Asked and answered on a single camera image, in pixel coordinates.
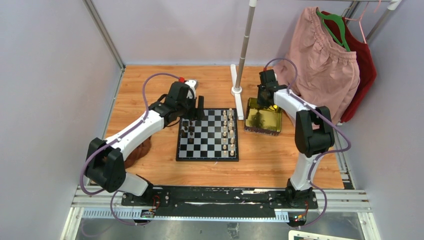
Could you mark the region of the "black white chess board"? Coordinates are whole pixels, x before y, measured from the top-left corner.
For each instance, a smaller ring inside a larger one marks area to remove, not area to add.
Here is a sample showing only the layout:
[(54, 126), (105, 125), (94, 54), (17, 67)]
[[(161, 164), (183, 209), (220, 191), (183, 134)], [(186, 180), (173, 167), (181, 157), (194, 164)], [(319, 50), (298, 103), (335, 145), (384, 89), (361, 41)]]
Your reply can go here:
[[(223, 111), (227, 111), (227, 120), (223, 118)], [(238, 162), (238, 124), (237, 111), (233, 109), (233, 116), (228, 116), (229, 108), (205, 108), (203, 120), (194, 121), (194, 137), (181, 138), (184, 126), (189, 126), (188, 119), (179, 121), (176, 158), (178, 162)], [(234, 144), (234, 156), (230, 156), (230, 144)], [(223, 145), (227, 145), (227, 157), (223, 157)]]

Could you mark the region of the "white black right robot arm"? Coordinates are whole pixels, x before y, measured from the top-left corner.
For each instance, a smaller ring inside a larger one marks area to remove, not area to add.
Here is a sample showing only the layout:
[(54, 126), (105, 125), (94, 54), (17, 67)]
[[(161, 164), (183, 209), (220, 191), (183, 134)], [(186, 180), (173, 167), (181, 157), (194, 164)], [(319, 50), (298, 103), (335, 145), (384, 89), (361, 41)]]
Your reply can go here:
[(286, 85), (280, 85), (272, 69), (259, 73), (257, 104), (261, 108), (276, 105), (295, 121), (294, 142), (299, 152), (293, 175), (285, 188), (286, 204), (298, 209), (312, 196), (312, 180), (323, 153), (335, 143), (330, 110), (301, 99)]

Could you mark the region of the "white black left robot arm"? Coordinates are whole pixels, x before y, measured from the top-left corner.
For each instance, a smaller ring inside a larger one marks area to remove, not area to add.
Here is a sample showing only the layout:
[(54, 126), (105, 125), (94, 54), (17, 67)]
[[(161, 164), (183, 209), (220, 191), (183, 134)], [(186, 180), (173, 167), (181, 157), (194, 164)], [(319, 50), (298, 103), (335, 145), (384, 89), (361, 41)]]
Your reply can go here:
[(82, 177), (98, 184), (104, 191), (121, 191), (134, 195), (140, 206), (153, 201), (153, 185), (145, 178), (127, 172), (125, 161), (145, 140), (177, 119), (203, 118), (203, 96), (196, 96), (195, 79), (172, 83), (169, 92), (148, 107), (136, 121), (115, 135), (102, 140), (93, 139), (88, 148)]

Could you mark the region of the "white clothes rack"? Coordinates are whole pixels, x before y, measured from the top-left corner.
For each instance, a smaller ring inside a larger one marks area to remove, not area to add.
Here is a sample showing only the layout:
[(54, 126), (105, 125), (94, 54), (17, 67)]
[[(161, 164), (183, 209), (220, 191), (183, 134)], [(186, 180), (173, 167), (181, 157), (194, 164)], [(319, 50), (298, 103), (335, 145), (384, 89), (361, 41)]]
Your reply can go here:
[[(402, 1), (401, 0), (388, 0), (387, 8), (384, 11), (384, 13), (380, 16), (380, 26), (387, 20), (387, 18), (391, 15), (393, 11), (397, 9), (397, 7), (400, 5)], [(232, 80), (232, 88), (231, 88), (231, 94), (234, 97), (235, 100), (235, 109), (236, 109), (236, 119), (239, 121), (243, 121), (245, 119), (244, 114), (244, 108), (242, 103), (242, 87), (241, 87), (241, 80), (242, 80), (242, 74), (245, 66), (245, 59), (249, 44), (249, 38), (251, 34), (253, 19), (254, 19), (254, 13), (257, 6), (256, 0), (250, 0), (248, 3), (249, 9), (247, 14), (247, 21), (244, 31), (244, 37), (241, 47), (241, 53), (239, 58), (238, 65), (231, 64), (230, 65), (230, 73), (231, 73), (231, 80)]]

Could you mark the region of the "gold tin box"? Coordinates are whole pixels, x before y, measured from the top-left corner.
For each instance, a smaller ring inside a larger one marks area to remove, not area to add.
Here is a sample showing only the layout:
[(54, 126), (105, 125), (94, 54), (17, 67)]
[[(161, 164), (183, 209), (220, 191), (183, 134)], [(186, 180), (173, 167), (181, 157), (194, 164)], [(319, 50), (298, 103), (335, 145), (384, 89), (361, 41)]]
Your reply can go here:
[(247, 101), (244, 130), (247, 132), (278, 136), (282, 131), (283, 110), (276, 106), (260, 107), (257, 98), (250, 97)]

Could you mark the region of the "pink garment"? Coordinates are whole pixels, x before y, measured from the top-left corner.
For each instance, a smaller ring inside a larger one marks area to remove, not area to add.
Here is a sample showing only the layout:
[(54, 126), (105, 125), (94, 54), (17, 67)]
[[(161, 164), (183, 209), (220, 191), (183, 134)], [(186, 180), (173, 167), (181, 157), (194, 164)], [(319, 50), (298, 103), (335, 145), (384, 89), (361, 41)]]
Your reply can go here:
[(334, 42), (322, 26), (318, 7), (306, 7), (294, 29), (285, 59), (273, 70), (280, 85), (303, 100), (330, 110), (334, 124), (352, 102), (360, 83), (357, 54)]

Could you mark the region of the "brown cloth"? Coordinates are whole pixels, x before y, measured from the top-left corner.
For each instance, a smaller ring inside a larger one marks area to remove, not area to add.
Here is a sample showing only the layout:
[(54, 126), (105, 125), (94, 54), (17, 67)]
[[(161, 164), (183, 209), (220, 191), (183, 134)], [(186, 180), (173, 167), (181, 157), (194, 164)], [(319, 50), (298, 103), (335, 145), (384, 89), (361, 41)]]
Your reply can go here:
[(139, 146), (137, 146), (124, 161), (124, 167), (130, 168), (135, 162), (147, 155), (152, 147), (151, 137), (147, 138)]

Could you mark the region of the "red garment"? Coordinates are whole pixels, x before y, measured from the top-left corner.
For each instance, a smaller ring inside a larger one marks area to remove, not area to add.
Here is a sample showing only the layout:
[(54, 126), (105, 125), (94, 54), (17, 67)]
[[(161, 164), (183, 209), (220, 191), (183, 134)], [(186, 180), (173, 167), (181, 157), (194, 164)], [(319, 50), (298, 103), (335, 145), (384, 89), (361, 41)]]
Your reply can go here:
[(319, 9), (313, 13), (322, 35), (321, 56), (326, 57), (322, 99), (334, 123), (348, 122), (377, 77), (371, 51), (353, 37), (341, 16)]

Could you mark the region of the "pink clothes hanger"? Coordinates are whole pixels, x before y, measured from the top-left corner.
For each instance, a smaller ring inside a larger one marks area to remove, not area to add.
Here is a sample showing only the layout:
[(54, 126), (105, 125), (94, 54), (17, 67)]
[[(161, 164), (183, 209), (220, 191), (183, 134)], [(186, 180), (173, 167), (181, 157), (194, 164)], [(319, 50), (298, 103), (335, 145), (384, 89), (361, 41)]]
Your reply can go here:
[(376, 0), (354, 0), (342, 13), (349, 30), (364, 44), (370, 44), (379, 31), (381, 4)]

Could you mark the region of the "white tablet corner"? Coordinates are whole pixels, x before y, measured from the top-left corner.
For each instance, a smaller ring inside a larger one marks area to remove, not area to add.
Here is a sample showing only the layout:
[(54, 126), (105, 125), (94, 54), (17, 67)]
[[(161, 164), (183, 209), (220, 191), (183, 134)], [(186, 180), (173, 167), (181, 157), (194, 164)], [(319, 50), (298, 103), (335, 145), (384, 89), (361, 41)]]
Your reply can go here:
[(318, 233), (304, 232), (299, 230), (290, 230), (288, 240), (354, 240), (353, 238), (324, 235)]

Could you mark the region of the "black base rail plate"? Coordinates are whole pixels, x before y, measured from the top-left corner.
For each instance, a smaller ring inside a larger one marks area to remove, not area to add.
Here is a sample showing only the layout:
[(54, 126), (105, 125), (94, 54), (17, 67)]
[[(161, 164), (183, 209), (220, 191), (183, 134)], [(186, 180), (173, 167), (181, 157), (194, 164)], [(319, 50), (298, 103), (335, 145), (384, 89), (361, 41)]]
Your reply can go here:
[(158, 217), (272, 218), (277, 209), (305, 212), (318, 208), (316, 194), (307, 190), (293, 199), (283, 188), (154, 186), (142, 196), (125, 193), (126, 207), (158, 207)]

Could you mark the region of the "aluminium frame post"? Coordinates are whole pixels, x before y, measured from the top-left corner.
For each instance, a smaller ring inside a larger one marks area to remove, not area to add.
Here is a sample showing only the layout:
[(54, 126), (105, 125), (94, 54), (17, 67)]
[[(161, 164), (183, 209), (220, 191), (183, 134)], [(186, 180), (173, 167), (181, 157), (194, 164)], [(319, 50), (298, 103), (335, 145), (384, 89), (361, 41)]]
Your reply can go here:
[(102, 36), (105, 44), (107, 45), (110, 53), (112, 54), (115, 62), (117, 63), (118, 67), (122, 72), (125, 71), (126, 65), (124, 64), (124, 61), (122, 60), (122, 57), (119, 54), (118, 49), (116, 48), (103, 20), (100, 16), (95, 3), (92, 0), (82, 0), (84, 3), (88, 13), (90, 14), (94, 24), (96, 25), (100, 35)]

